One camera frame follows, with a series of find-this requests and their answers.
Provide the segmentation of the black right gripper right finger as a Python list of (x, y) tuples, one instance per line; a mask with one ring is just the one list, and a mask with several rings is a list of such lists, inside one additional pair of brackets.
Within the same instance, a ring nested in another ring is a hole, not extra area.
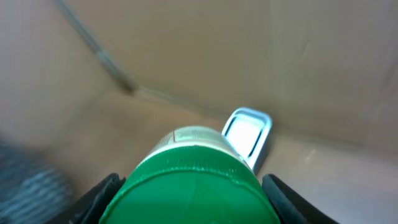
[(283, 224), (338, 224), (274, 174), (262, 178), (262, 189)]

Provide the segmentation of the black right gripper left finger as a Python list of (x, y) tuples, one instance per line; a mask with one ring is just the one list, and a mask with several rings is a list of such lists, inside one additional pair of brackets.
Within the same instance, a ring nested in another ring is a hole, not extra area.
[(48, 224), (99, 223), (99, 220), (116, 193), (125, 183), (117, 173), (108, 175), (74, 204), (48, 221)]

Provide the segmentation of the green lid jar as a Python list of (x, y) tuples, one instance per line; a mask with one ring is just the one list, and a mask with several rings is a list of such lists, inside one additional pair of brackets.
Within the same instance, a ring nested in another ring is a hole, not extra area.
[(113, 197), (100, 223), (279, 223), (252, 169), (224, 136), (166, 135)]

